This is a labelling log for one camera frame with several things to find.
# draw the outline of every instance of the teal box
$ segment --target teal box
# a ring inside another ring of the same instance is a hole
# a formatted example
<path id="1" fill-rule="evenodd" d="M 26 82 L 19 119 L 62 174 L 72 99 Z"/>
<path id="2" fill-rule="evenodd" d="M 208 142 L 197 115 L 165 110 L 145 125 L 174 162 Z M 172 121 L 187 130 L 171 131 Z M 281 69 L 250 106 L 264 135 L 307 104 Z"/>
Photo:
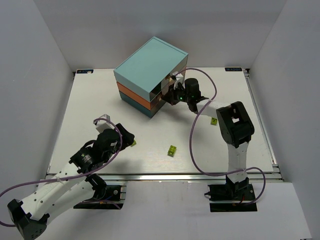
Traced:
<path id="1" fill-rule="evenodd" d="M 123 92 L 119 91 L 119 93 L 123 101 L 130 104 L 132 107 L 138 109 L 140 112 L 142 112 L 144 115 L 147 115 L 149 118 L 152 118 L 159 111 L 159 109 L 166 103 L 165 101 L 161 101 L 159 104 L 157 104 L 156 107 L 149 110 L 141 104 L 139 104 L 138 102 L 136 102 L 135 100 L 133 100 L 132 98 L 125 95 Z"/>
<path id="2" fill-rule="evenodd" d="M 114 76 L 134 94 L 151 102 L 169 82 L 166 76 L 181 71 L 187 60 L 188 53 L 153 37 L 114 69 Z"/>

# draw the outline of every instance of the stacked boxes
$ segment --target stacked boxes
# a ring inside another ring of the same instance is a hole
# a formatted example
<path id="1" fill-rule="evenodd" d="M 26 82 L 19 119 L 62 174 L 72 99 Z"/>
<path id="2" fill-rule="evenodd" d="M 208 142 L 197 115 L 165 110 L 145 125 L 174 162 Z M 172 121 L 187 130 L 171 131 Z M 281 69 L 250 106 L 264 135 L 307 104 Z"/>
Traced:
<path id="1" fill-rule="evenodd" d="M 183 70 L 187 60 L 186 52 L 157 37 L 151 38 L 114 69 L 120 97 L 152 118 L 165 104 L 161 96 L 168 88 L 168 76 Z"/>

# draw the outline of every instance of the white wall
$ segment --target white wall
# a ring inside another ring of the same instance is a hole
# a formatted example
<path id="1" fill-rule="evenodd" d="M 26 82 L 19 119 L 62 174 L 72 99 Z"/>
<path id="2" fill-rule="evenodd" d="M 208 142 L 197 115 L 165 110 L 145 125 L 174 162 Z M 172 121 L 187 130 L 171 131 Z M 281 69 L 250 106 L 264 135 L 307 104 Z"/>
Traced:
<path id="1" fill-rule="evenodd" d="M 320 1 L 288 0 L 251 69 L 275 157 L 320 240 Z"/>
<path id="2" fill-rule="evenodd" d="M 72 72 L 32 0 L 0 1 L 0 190 L 43 178 L 69 97 Z M 0 199 L 7 204 L 35 188 L 21 187 Z M 0 239 L 20 240 L 0 226 Z"/>
<path id="3" fill-rule="evenodd" d="M 286 0 L 34 0 L 72 70 L 114 68 L 153 36 L 192 67 L 251 67 Z"/>

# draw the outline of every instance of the yellow-green block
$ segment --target yellow-green block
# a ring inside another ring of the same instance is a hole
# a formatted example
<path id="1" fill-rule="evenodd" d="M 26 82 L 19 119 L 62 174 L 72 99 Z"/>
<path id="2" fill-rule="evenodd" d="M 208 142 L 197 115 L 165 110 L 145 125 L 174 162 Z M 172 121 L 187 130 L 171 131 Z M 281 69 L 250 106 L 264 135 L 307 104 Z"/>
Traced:
<path id="1" fill-rule="evenodd" d="M 134 140 L 133 140 L 133 143 L 131 144 L 130 147 L 133 147 L 133 146 L 136 145 L 136 144 L 137 144 L 137 142 L 136 142 L 136 140 L 134 139 Z"/>
<path id="2" fill-rule="evenodd" d="M 176 146 L 170 146 L 169 151 L 168 151 L 168 156 L 173 157 L 175 155 L 177 151 L 177 147 Z"/>
<path id="3" fill-rule="evenodd" d="M 211 118 L 211 125 L 217 125 L 217 123 L 218 123 L 218 119 L 212 117 Z"/>

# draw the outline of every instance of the robotic arm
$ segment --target robotic arm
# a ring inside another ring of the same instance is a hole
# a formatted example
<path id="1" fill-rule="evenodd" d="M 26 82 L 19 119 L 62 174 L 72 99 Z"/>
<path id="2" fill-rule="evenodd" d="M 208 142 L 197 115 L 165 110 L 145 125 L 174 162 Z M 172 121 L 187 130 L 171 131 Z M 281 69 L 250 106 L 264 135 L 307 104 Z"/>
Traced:
<path id="1" fill-rule="evenodd" d="M 101 167 L 118 150 L 122 151 L 134 142 L 135 136 L 120 123 L 116 126 L 122 136 L 106 122 L 94 122 L 100 132 L 96 140 L 88 141 L 64 168 L 33 194 L 22 200 L 13 199 L 8 204 L 10 217 L 25 240 L 39 237 L 57 216 L 74 205 L 88 199 L 101 199 L 106 193 L 106 183 L 97 174 L 80 176 Z"/>
<path id="2" fill-rule="evenodd" d="M 179 102 L 187 103 L 190 111 L 198 114 L 207 103 L 208 98 L 201 95 L 198 80 L 183 76 L 171 76 L 174 84 L 169 85 L 168 92 L 163 100 L 176 105 Z M 255 128 L 242 102 L 221 103 L 210 101 L 210 104 L 201 112 L 201 115 L 218 119 L 222 138 L 228 147 L 228 172 L 246 169 L 247 149 Z M 226 176 L 223 189 L 210 193 L 213 200 L 240 200 L 248 190 L 249 178 L 245 171 L 232 173 Z"/>

